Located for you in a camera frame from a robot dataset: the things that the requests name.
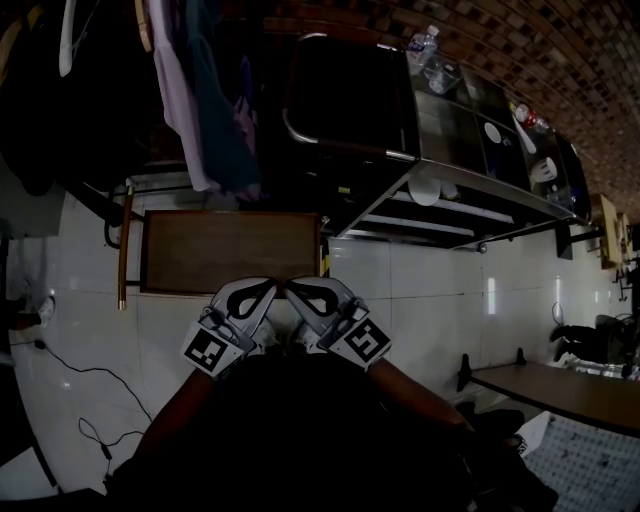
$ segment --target electrical cable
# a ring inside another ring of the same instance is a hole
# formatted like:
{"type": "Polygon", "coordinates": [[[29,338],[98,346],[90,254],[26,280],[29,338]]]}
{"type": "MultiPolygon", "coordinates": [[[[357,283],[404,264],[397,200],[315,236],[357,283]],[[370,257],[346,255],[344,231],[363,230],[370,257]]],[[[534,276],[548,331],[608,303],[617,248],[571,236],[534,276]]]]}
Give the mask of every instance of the electrical cable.
{"type": "Polygon", "coordinates": [[[132,430],[131,432],[125,432],[124,434],[122,434],[118,438],[118,440],[114,441],[113,443],[105,443],[102,439],[100,439],[100,434],[98,434],[96,427],[94,427],[89,422],[89,420],[86,420],[85,418],[82,418],[82,417],[78,419],[78,430],[87,439],[91,439],[92,441],[95,441],[96,443],[98,443],[100,445],[100,450],[102,450],[102,454],[104,455],[104,458],[107,459],[107,472],[104,475],[105,487],[109,481],[109,478],[111,477],[111,475],[109,475],[109,471],[111,470],[111,460],[113,459],[113,456],[111,455],[111,451],[109,450],[109,447],[117,445],[118,443],[120,443],[120,441],[122,441],[127,436],[130,436],[133,434],[140,434],[141,436],[144,435],[144,432],[141,432],[140,430],[132,430]],[[96,435],[95,437],[87,434],[84,430],[82,430],[82,426],[81,426],[82,422],[85,422],[87,425],[89,425],[91,430],[93,430],[93,433],[96,435]]]}
{"type": "MultiPolygon", "coordinates": [[[[133,396],[133,398],[136,399],[136,402],[138,402],[138,405],[140,406],[140,409],[142,409],[142,412],[146,415],[146,417],[149,419],[149,421],[153,421],[153,419],[151,418],[151,415],[147,412],[147,410],[144,408],[144,406],[142,405],[142,402],[140,401],[140,399],[138,398],[138,396],[132,391],[132,389],[128,386],[128,384],[124,381],[124,379],[118,377],[115,373],[113,373],[111,370],[107,369],[107,368],[101,368],[101,367],[93,367],[93,368],[85,368],[85,369],[80,369],[80,368],[75,368],[73,366],[71,366],[70,364],[68,364],[66,361],[64,361],[60,356],[58,356],[57,354],[55,354],[47,345],[44,341],[42,340],[35,340],[35,341],[22,341],[19,343],[10,343],[10,346],[16,346],[16,345],[32,345],[35,344],[35,346],[40,349],[40,350],[46,350],[47,352],[49,352],[49,354],[51,356],[53,356],[54,359],[57,359],[60,363],[62,363],[66,368],[69,368],[69,370],[73,370],[74,372],[78,372],[78,373],[86,373],[86,372],[93,372],[93,371],[97,371],[97,372],[106,372],[109,375],[111,375],[112,377],[114,377],[115,379],[119,380],[120,382],[122,382],[122,385],[127,389],[127,391],[129,393],[131,393],[131,395],[133,396]]],[[[88,438],[91,439],[93,441],[95,441],[96,443],[98,443],[100,445],[100,449],[102,450],[102,454],[104,455],[105,459],[107,459],[107,472],[105,473],[104,476],[104,484],[105,486],[108,483],[108,480],[110,478],[109,475],[109,471],[111,470],[111,459],[113,458],[111,456],[111,452],[109,451],[109,447],[111,446],[116,446],[118,443],[120,443],[125,437],[133,435],[133,434],[139,434],[141,436],[144,435],[144,432],[141,432],[140,430],[132,430],[131,432],[125,432],[124,434],[122,434],[116,441],[114,441],[113,443],[105,443],[104,441],[102,441],[102,439],[100,439],[100,435],[98,434],[98,431],[96,430],[96,428],[89,422],[89,420],[85,419],[85,418],[79,418],[78,419],[78,430],[80,431],[80,433],[88,438]],[[89,427],[91,428],[91,430],[93,430],[93,433],[95,434],[95,437],[87,434],[84,430],[82,430],[82,422],[86,423],[87,425],[89,425],[89,427]]]]}
{"type": "Polygon", "coordinates": [[[131,432],[125,432],[124,434],[122,434],[117,441],[114,441],[113,443],[105,443],[104,441],[102,441],[102,439],[100,439],[100,436],[98,435],[98,431],[96,430],[96,428],[89,423],[89,420],[86,420],[84,418],[79,418],[78,419],[78,430],[80,431],[80,433],[88,438],[88,439],[93,439],[96,443],[100,443],[103,446],[106,447],[110,447],[110,446],[115,446],[117,445],[120,441],[122,441],[125,437],[130,436],[132,434],[140,434],[141,436],[144,435],[144,432],[141,432],[140,430],[132,430],[131,432]],[[91,427],[91,430],[93,430],[93,433],[96,435],[96,437],[93,437],[89,434],[87,434],[84,430],[82,430],[82,427],[80,425],[82,425],[82,422],[85,422],[87,425],[89,425],[89,427],[91,427]]]}
{"type": "Polygon", "coordinates": [[[124,381],[124,379],[118,377],[115,373],[113,373],[111,370],[109,370],[108,368],[101,368],[99,366],[93,367],[93,368],[85,368],[85,369],[80,369],[80,368],[74,368],[73,366],[71,366],[70,364],[67,364],[61,357],[59,357],[58,355],[56,355],[42,340],[35,340],[35,341],[30,341],[30,342],[23,342],[23,343],[13,343],[12,345],[28,345],[30,343],[35,343],[36,347],[38,347],[41,350],[46,350],[47,352],[49,352],[49,354],[51,354],[55,359],[57,359],[58,361],[60,361],[64,366],[66,366],[67,368],[69,368],[69,370],[73,370],[74,372],[78,372],[78,373],[86,373],[86,372],[106,372],[109,375],[111,375],[113,378],[119,380],[120,382],[122,382],[122,385],[127,389],[127,391],[129,393],[131,393],[131,396],[133,396],[133,398],[135,398],[136,402],[138,402],[138,405],[140,406],[140,409],[142,410],[142,412],[145,414],[145,416],[149,419],[149,421],[153,421],[153,418],[151,417],[151,415],[147,412],[147,410],[144,408],[144,406],[142,405],[142,402],[140,401],[140,399],[138,398],[138,395],[136,395],[133,390],[129,387],[129,385],[124,381]]]}

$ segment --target metal bar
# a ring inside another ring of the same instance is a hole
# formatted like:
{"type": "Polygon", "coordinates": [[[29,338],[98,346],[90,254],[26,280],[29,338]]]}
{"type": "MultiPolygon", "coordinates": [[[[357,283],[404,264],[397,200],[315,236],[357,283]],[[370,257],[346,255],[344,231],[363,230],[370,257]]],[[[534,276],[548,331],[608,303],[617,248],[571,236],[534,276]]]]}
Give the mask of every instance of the metal bar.
{"type": "Polygon", "coordinates": [[[398,181],[396,181],[393,185],[391,185],[386,192],[384,192],[383,194],[380,195],[380,197],[378,199],[376,199],[373,203],[371,203],[369,206],[367,206],[364,211],[357,216],[355,219],[353,219],[340,233],[338,233],[336,235],[336,238],[341,238],[344,235],[347,234],[347,232],[351,229],[353,229],[353,227],[358,224],[358,222],[361,222],[362,219],[370,214],[373,210],[375,210],[378,206],[380,206],[380,204],[382,204],[382,202],[386,201],[387,199],[389,199],[390,197],[392,197],[397,190],[404,185],[407,181],[409,181],[409,179],[411,178],[411,176],[413,176],[417,171],[416,169],[420,169],[420,162],[418,162],[416,165],[414,165],[413,167],[411,167],[411,169],[409,169],[406,173],[404,173],[399,179],[398,181]]]}
{"type": "Polygon", "coordinates": [[[593,240],[594,238],[600,238],[604,236],[605,231],[603,227],[598,227],[592,231],[587,231],[586,233],[582,233],[581,235],[573,235],[569,238],[570,244],[575,244],[576,242],[582,242],[584,240],[593,240]]]}
{"type": "Polygon", "coordinates": [[[445,233],[453,233],[456,235],[475,236],[475,233],[470,229],[447,226],[446,224],[434,224],[432,222],[422,222],[419,220],[397,219],[395,217],[383,217],[382,215],[366,215],[363,220],[365,222],[374,222],[378,224],[390,224],[393,226],[404,226],[408,228],[429,229],[431,231],[443,231],[445,233]]]}
{"type": "Polygon", "coordinates": [[[129,248],[129,228],[131,226],[131,207],[133,206],[133,186],[127,187],[124,200],[124,219],[120,230],[120,254],[118,258],[118,309],[127,309],[127,250],[129,248]]]}
{"type": "MultiPolygon", "coordinates": [[[[402,201],[405,203],[416,203],[411,194],[408,192],[396,192],[390,199],[394,201],[402,201]]],[[[470,206],[464,203],[458,203],[456,201],[449,201],[447,199],[438,199],[431,205],[433,208],[442,208],[443,210],[451,210],[454,212],[467,213],[469,215],[475,215],[476,217],[484,217],[485,219],[491,219],[498,222],[504,222],[506,224],[514,224],[513,217],[505,215],[504,213],[494,212],[485,208],[478,208],[477,206],[470,206]]]]}
{"type": "Polygon", "coordinates": [[[485,174],[425,158],[422,159],[422,163],[425,164],[423,167],[424,174],[430,178],[449,181],[456,185],[469,187],[486,194],[501,197],[502,199],[513,201],[514,203],[545,213],[556,219],[575,219],[576,222],[588,224],[587,220],[579,218],[575,213],[560,205],[547,201],[540,196],[510,185],[509,183],[493,179],[485,174]]]}
{"type": "MultiPolygon", "coordinates": [[[[189,190],[189,189],[193,189],[193,187],[191,185],[181,185],[179,187],[151,188],[148,190],[136,190],[136,195],[141,196],[143,194],[153,194],[155,192],[172,192],[174,190],[189,190]]],[[[125,190],[124,192],[116,192],[115,194],[113,194],[113,197],[120,197],[120,196],[126,196],[126,195],[127,195],[127,191],[125,190]]]]}

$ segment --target hanger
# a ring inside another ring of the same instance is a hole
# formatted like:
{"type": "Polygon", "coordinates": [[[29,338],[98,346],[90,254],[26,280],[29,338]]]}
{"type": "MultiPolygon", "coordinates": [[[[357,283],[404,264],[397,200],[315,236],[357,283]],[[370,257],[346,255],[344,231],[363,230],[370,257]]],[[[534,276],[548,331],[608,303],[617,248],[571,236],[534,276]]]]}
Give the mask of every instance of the hanger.
{"type": "MultiPolygon", "coordinates": [[[[93,16],[93,13],[100,4],[100,0],[97,0],[96,5],[93,7],[89,18],[87,19],[82,33],[78,40],[73,43],[73,15],[76,10],[76,0],[66,0],[64,5],[64,15],[62,18],[62,31],[60,33],[60,55],[58,58],[58,68],[60,70],[60,76],[67,76],[71,71],[73,65],[73,56],[76,50],[76,46],[80,44],[82,39],[86,36],[87,26],[93,16]]],[[[149,14],[144,8],[143,0],[135,0],[136,19],[138,20],[138,31],[140,32],[140,39],[142,40],[142,46],[146,52],[152,50],[151,45],[151,31],[147,28],[149,26],[149,14]]]]}
{"type": "Polygon", "coordinates": [[[73,63],[73,15],[75,11],[76,0],[67,0],[64,4],[62,32],[60,34],[60,56],[58,58],[60,76],[67,76],[73,63]]]}
{"type": "Polygon", "coordinates": [[[151,44],[151,31],[147,28],[149,26],[149,13],[144,8],[143,0],[135,0],[135,2],[138,32],[142,40],[142,47],[145,52],[149,53],[153,49],[153,45],[151,44]]]}

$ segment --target tiled floor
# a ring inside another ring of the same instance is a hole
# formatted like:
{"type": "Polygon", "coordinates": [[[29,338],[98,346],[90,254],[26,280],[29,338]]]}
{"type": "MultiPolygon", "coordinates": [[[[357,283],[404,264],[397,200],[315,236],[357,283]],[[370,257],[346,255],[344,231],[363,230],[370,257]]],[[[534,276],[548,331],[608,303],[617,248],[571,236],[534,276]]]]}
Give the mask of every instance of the tiled floor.
{"type": "MultiPolygon", "coordinates": [[[[187,191],[136,199],[134,206],[138,211],[230,208],[233,201],[187,191]]],[[[129,277],[135,278],[137,227],[129,247],[129,277]]],[[[332,240],[330,247],[332,275],[389,324],[395,340],[390,359],[449,399],[456,396],[463,353],[473,366],[510,361],[517,347],[531,359],[550,360],[554,302],[562,304],[567,323],[582,325],[593,325],[598,313],[630,308],[630,301],[618,302],[617,285],[584,243],[574,247],[574,261],[558,260],[553,232],[490,244],[484,255],[343,240],[332,240]]],[[[36,299],[55,291],[58,308],[46,329],[12,333],[12,341],[42,338],[69,364],[110,368],[156,414],[191,371],[178,349],[210,298],[130,289],[127,311],[118,311],[117,257],[104,244],[98,218],[68,197],[59,237],[12,243],[10,292],[16,296],[26,275],[36,299]]],[[[296,316],[282,303],[269,314],[274,323],[282,315],[296,316]]],[[[30,422],[61,487],[104,492],[106,461],[99,445],[80,435],[78,419],[91,421],[106,442],[144,430],[148,420],[113,378],[69,371],[32,345],[12,351],[30,422]]],[[[131,456],[138,441],[139,436],[128,436],[113,448],[112,469],[131,456]]]]}

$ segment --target water bottle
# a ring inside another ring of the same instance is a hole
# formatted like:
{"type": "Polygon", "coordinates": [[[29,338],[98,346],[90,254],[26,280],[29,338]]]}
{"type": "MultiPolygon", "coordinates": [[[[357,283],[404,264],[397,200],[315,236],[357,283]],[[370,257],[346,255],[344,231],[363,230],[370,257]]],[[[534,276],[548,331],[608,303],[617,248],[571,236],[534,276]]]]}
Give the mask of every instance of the water bottle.
{"type": "Polygon", "coordinates": [[[438,48],[438,27],[429,25],[426,34],[414,34],[407,48],[407,60],[409,61],[409,73],[417,75],[422,71],[427,62],[438,48]]]}

